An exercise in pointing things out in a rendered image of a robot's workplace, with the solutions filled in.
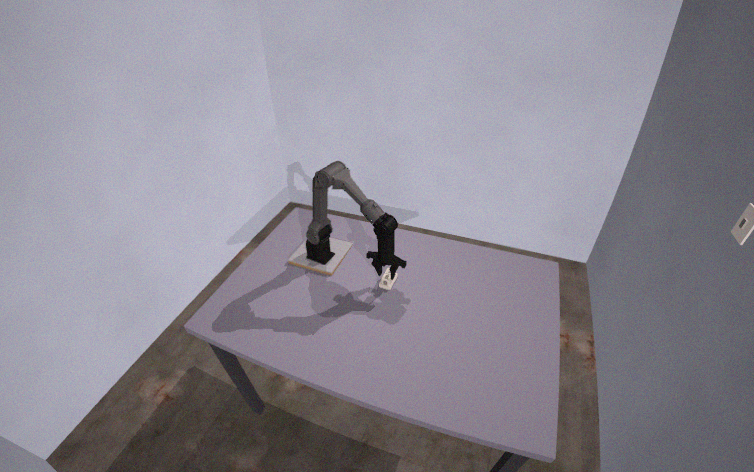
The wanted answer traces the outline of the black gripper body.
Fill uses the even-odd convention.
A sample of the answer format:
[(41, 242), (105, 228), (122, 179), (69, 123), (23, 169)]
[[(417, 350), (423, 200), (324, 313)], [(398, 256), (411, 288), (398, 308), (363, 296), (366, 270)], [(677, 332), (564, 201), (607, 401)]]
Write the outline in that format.
[(390, 253), (382, 253), (379, 250), (378, 250), (378, 252), (368, 251), (368, 253), (366, 255), (367, 255), (368, 259), (372, 258), (372, 259), (376, 260), (377, 262), (379, 262), (379, 265), (383, 266), (383, 267), (385, 265), (399, 265), (399, 266), (402, 266), (402, 268), (406, 267), (406, 261), (404, 261), (401, 258), (395, 256), (394, 255), (394, 250), (392, 252), (390, 252)]

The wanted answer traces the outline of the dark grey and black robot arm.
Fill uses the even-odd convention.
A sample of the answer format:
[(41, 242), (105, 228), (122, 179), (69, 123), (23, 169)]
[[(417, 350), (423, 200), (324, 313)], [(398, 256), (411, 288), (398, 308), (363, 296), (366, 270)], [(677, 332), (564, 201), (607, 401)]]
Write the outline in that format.
[(328, 188), (331, 185), (333, 186), (332, 189), (343, 189), (360, 205), (361, 213), (375, 227), (373, 230), (377, 236), (378, 250), (382, 253), (392, 252), (394, 250), (394, 231), (398, 227), (397, 220), (392, 215), (385, 213), (374, 200), (367, 199), (351, 178), (350, 170), (345, 164), (341, 161), (335, 161), (315, 172), (312, 181), (313, 220), (306, 232), (306, 258), (325, 265), (335, 255), (330, 251), (329, 237), (333, 228), (331, 220), (327, 218)]

